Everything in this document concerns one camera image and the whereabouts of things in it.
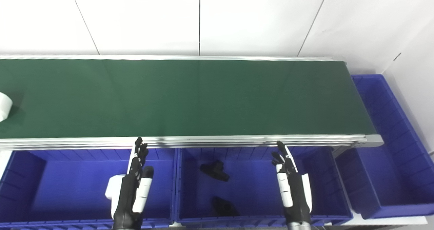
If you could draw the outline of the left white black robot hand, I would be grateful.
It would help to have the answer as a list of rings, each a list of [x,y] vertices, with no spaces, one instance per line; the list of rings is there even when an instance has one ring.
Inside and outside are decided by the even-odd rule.
[[[154,178],[154,168],[145,165],[147,144],[138,137],[131,149],[127,173],[110,178],[112,184],[111,215],[113,230],[140,230],[143,211]]]

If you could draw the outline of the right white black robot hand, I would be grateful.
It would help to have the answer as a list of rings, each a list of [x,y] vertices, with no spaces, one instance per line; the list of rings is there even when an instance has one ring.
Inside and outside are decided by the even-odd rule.
[[[288,230],[310,230],[313,202],[309,175],[299,173],[287,145],[281,141],[276,144],[279,152],[272,152],[272,164],[276,167],[285,224]]]

